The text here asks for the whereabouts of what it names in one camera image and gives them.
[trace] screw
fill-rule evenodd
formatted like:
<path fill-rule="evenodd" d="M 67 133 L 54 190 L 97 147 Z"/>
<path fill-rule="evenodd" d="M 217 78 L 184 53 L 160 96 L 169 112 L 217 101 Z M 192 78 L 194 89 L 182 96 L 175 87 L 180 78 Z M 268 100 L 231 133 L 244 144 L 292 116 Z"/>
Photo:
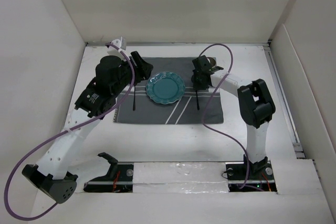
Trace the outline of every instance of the screw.
<path fill-rule="evenodd" d="M 233 169 L 232 168 L 229 168 L 228 170 L 226 170 L 226 174 L 228 176 L 232 176 L 233 175 Z"/>
<path fill-rule="evenodd" d="M 267 167 L 267 168 L 265 169 L 265 172 L 266 172 L 267 175 L 272 175 L 272 174 L 273 174 L 273 170 L 272 170 L 272 168 L 270 168 L 270 167 Z"/>
<path fill-rule="evenodd" d="M 132 169 L 128 169 L 126 171 L 126 175 L 129 176 L 129 177 L 133 176 L 133 170 Z"/>

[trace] red wire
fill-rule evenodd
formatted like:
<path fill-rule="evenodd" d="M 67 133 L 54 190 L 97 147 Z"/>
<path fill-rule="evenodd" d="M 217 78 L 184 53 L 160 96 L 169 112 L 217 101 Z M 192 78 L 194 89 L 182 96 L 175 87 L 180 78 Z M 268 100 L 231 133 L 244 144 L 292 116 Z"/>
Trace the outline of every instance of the red wire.
<path fill-rule="evenodd" d="M 112 190 L 112 192 L 114 192 L 114 190 L 115 190 L 116 187 L 117 187 L 116 183 L 117 183 L 117 181 L 118 181 L 118 179 L 119 179 L 119 175 L 120 175 L 120 171 L 118 171 L 118 173 L 117 173 L 117 177 L 116 177 L 115 180 L 113 181 L 113 190 Z"/>
<path fill-rule="evenodd" d="M 267 182 L 268 190 L 271 191 L 271 187 L 270 187 L 270 185 L 269 185 L 269 182 L 268 182 L 267 177 L 266 177 L 263 173 L 261 173 L 261 175 L 265 178 L 265 180 L 266 180 L 266 182 Z"/>

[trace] gray placemat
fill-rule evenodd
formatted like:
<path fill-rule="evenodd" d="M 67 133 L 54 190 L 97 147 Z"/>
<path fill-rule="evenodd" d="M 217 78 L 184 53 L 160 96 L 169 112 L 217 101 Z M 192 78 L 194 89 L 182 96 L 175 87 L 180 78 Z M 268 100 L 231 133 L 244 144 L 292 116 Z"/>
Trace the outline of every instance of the gray placemat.
<path fill-rule="evenodd" d="M 181 76 L 186 86 L 183 97 L 172 104 L 157 104 L 146 94 L 147 81 L 142 81 L 135 88 L 136 110 L 133 111 L 134 94 L 131 92 L 115 110 L 113 121 L 131 124 L 201 124 L 201 117 L 211 93 L 208 91 L 198 92 L 200 110 L 197 110 L 196 93 L 191 82 L 194 69 L 193 58 L 145 58 L 145 60 L 154 66 L 152 75 L 170 71 Z M 218 93 L 211 101 L 205 123 L 218 124 L 223 121 L 221 97 Z"/>

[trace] wall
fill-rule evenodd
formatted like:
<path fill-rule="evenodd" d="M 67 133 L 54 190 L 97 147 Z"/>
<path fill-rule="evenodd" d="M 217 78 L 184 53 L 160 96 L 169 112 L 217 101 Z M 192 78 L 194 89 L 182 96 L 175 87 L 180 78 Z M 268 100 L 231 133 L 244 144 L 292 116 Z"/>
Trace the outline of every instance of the wall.
<path fill-rule="evenodd" d="M 3 192 L 16 162 L 61 129 L 85 44 L 61 0 L 0 0 L 0 6 Z M 17 172 L 9 195 L 13 209 L 29 216 L 36 191 Z M 2 200 L 0 219 L 6 224 L 20 223 L 7 214 Z"/>
<path fill-rule="evenodd" d="M 297 0 L 271 48 L 308 158 L 336 217 L 336 2 Z"/>
<path fill-rule="evenodd" d="M 267 42 L 288 0 L 62 0 L 84 41 Z"/>

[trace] table surface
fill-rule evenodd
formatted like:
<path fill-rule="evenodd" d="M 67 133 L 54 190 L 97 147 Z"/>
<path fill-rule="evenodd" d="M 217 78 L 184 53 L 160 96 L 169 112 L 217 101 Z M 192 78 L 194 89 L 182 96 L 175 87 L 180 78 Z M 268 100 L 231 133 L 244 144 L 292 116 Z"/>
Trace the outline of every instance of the table surface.
<path fill-rule="evenodd" d="M 142 57 L 197 57 L 207 44 L 177 44 L 176 46 L 128 46 Z M 273 97 L 276 113 L 270 122 L 266 152 L 270 159 L 294 159 L 290 132 L 282 112 L 263 46 L 229 45 L 234 54 L 232 73 L 244 79 L 266 81 Z M 81 92 L 95 76 L 95 67 L 106 47 L 86 47 L 79 69 L 69 111 Z M 229 52 L 212 47 L 206 55 L 216 57 L 217 64 L 228 68 Z M 238 99 L 223 90 L 221 101 L 224 123 L 214 128 L 226 132 L 246 146 L 246 124 L 240 116 Z M 241 161 L 243 150 L 232 140 L 202 125 L 130 125 L 113 123 L 113 114 L 91 132 L 78 159 L 109 153 L 120 162 L 150 161 Z"/>
<path fill-rule="evenodd" d="M 206 46 L 130 46 L 127 51 L 137 50 L 143 57 L 197 57 Z M 333 223 L 312 161 L 296 159 L 263 46 L 229 46 L 234 53 L 232 73 L 244 79 L 264 79 L 277 108 L 268 129 L 266 151 L 272 161 L 278 194 L 227 193 L 227 183 L 217 190 L 218 184 L 212 184 L 218 180 L 215 174 L 201 170 L 196 177 L 204 175 L 201 181 L 208 182 L 207 189 L 220 193 L 181 193 L 189 181 L 177 188 L 171 175 L 176 173 L 165 169 L 166 163 L 163 166 L 155 163 L 150 169 L 140 164 L 134 167 L 134 175 L 141 175 L 136 193 L 75 193 L 46 217 L 32 223 Z M 106 47 L 85 49 L 71 104 L 94 77 L 95 66 L 105 55 Z M 216 57 L 218 65 L 224 68 L 229 66 L 229 53 L 222 47 L 213 47 L 206 55 Z M 246 125 L 240 117 L 238 100 L 229 93 L 220 94 L 224 123 L 214 128 L 246 145 Z M 96 157 L 100 152 L 122 162 L 241 161 L 243 156 L 235 142 L 202 125 L 119 124 L 113 123 L 113 114 L 107 115 L 91 132 L 77 162 Z M 166 185 L 172 185 L 174 189 L 170 187 L 170 191 L 175 193 L 165 191 L 165 187 L 141 188 L 141 185 L 150 187 L 151 178 L 166 178 Z M 39 191 L 32 216 L 51 204 L 51 199 Z"/>

